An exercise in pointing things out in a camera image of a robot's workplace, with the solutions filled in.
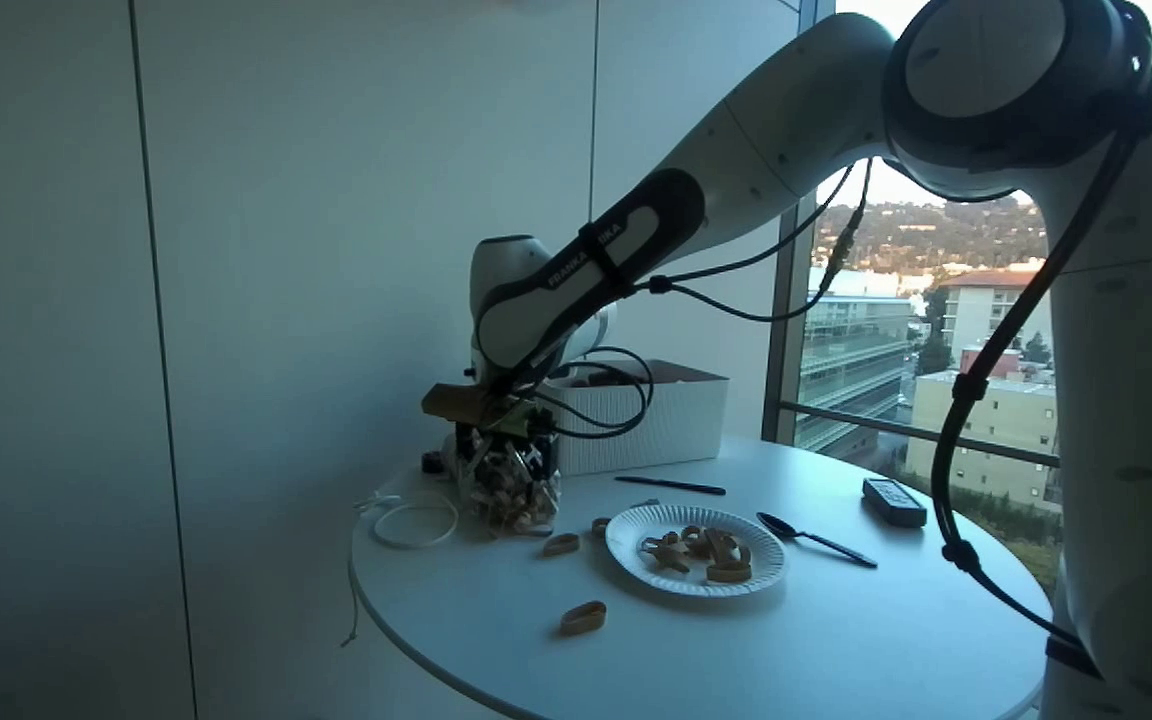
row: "table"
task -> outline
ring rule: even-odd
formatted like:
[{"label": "table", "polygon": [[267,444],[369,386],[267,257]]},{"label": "table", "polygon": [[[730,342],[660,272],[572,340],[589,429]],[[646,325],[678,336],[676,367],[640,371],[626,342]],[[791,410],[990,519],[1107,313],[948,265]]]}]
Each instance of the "table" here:
[{"label": "table", "polygon": [[[437,546],[391,546],[350,533],[356,593],[418,669],[504,715],[1008,715],[1044,674],[1044,633],[940,561],[940,533],[901,533],[861,508],[864,468],[756,440],[653,474],[723,483],[727,495],[558,479],[554,529],[584,533],[640,500],[713,505],[844,539],[874,570],[787,544],[781,587],[746,601],[676,601],[630,580],[600,544],[540,557],[536,534],[455,533]],[[388,491],[447,491],[405,474]],[[1024,562],[965,519],[985,567],[1046,610]],[[566,608],[604,601],[589,634],[554,634]]]}]

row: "plate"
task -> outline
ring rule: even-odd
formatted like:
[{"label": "plate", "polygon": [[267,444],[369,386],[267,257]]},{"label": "plate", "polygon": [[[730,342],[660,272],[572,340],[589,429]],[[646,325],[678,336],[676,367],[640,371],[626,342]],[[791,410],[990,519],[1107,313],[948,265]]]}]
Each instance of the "plate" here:
[{"label": "plate", "polygon": [[[683,533],[683,529],[714,529],[714,533],[734,534],[753,557],[753,575],[707,580],[697,567],[690,570],[660,567],[644,544],[660,539],[665,533]],[[614,513],[609,525],[609,553],[640,584],[656,593],[670,593],[670,595],[701,595],[701,601],[756,595],[756,593],[776,587],[783,575],[781,539],[764,525],[718,513],[718,508],[653,505],[653,508]]]}]

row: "robotic arm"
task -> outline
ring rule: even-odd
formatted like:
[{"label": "robotic arm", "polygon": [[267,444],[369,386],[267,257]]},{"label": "robotic arm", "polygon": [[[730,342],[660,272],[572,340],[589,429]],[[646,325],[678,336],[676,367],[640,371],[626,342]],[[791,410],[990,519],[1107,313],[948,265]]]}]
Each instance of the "robotic arm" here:
[{"label": "robotic arm", "polygon": [[[880,156],[940,197],[1024,186],[1051,236],[1117,131],[1145,136],[1054,287],[1066,623],[1128,713],[1152,713],[1152,67],[1119,0],[937,0],[892,42],[830,17],[723,96],[540,269],[476,290],[479,386],[548,371],[563,336],[656,265],[743,236]],[[1084,713],[1046,680],[1046,713]]]}]

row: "chopsticks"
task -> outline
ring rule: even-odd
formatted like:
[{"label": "chopsticks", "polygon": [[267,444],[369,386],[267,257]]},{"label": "chopsticks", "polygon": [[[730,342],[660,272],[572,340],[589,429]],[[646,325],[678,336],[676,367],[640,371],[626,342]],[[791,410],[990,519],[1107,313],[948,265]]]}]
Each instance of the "chopsticks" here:
[{"label": "chopsticks", "polygon": [[614,474],[618,483],[653,483],[653,489],[676,489],[676,491],[701,491],[701,495],[727,495],[718,483],[687,483],[669,474]]}]

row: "white wall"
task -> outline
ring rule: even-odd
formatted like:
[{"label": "white wall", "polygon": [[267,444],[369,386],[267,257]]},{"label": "white wall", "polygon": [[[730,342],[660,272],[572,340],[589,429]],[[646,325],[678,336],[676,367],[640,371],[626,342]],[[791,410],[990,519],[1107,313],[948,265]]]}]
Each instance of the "white wall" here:
[{"label": "white wall", "polygon": [[133,7],[150,201],[129,7],[0,2],[0,715],[484,715],[341,647],[356,505],[442,437],[472,243],[566,240],[791,13]]},{"label": "white wall", "polygon": [[0,2],[0,715],[188,715],[129,7]]}]

